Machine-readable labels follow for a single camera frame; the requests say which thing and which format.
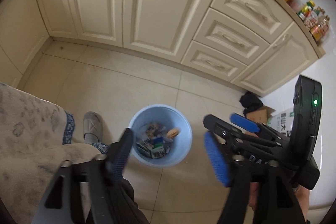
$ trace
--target trash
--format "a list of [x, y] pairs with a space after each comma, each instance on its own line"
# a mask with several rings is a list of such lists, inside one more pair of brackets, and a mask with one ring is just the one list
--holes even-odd
[[145, 130], [137, 133], [136, 147], [142, 155], [152, 159], [159, 159], [167, 155], [173, 138], [179, 134], [177, 128], [168, 131], [165, 126], [156, 122], [151, 122], [142, 128]]

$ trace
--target cabinet handle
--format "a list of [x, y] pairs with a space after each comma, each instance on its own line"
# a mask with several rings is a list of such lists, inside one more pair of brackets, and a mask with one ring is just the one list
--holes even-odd
[[286, 34], [282, 37], [282, 39], [281, 39], [281, 41], [280, 41], [279, 43], [276, 43], [276, 44], [273, 45], [273, 48], [278, 48], [278, 47], [280, 47], [282, 44], [284, 44], [284, 43], [287, 41], [288, 37], [289, 37], [289, 34], [286, 33]]
[[236, 44], [242, 48], [245, 48], [245, 45], [243, 43], [239, 43], [238, 41], [233, 40], [232, 38], [228, 37], [227, 35], [221, 34], [222, 37], [224, 37], [226, 40], [229, 40], [231, 43]]
[[205, 62], [205, 63], [208, 63], [210, 66], [212, 66], [212, 67], [214, 67], [214, 68], [217, 68], [217, 69], [226, 69], [224, 66], [214, 64], [214, 63], [212, 63], [212, 61], [207, 60], [207, 59], [205, 59], [204, 62]]
[[263, 15], [261, 12], [259, 12], [257, 9], [254, 9], [251, 5], [249, 5], [247, 2], [245, 2], [245, 6], [249, 8], [252, 12], [260, 16], [263, 20], [267, 21], [267, 17]]

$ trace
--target cardboard box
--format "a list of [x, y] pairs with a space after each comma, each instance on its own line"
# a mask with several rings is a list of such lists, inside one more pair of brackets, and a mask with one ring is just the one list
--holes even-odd
[[250, 112], [246, 115], [251, 121], [260, 122], [267, 124], [267, 119], [271, 117], [271, 114], [275, 111], [275, 109], [270, 108], [268, 106], [262, 106], [256, 111]]

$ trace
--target patterned fabric trim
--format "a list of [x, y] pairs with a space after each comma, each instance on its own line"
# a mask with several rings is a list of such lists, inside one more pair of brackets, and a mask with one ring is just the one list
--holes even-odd
[[90, 143], [92, 146], [94, 146], [95, 148], [97, 148], [100, 153], [102, 154], [106, 154], [107, 150], [109, 148], [109, 146], [105, 143], [101, 143], [101, 142], [96, 142], [96, 143]]
[[65, 112], [67, 115], [67, 125], [65, 126], [65, 130], [63, 133], [63, 143], [62, 144], [69, 144], [71, 143], [72, 134], [75, 131], [75, 120], [74, 116], [68, 112]]

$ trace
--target trash can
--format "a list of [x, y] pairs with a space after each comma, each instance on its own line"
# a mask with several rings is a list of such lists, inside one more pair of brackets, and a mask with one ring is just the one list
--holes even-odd
[[[159, 159], [150, 159], [140, 154], [136, 147], [136, 136], [143, 127], [157, 122], [168, 130], [178, 128], [180, 133], [174, 138], [170, 151]], [[149, 105], [134, 115], [128, 126], [134, 133], [132, 154], [142, 163], [151, 167], [169, 167], [178, 164], [188, 154], [192, 143], [192, 130], [188, 120], [177, 109], [167, 105]]]

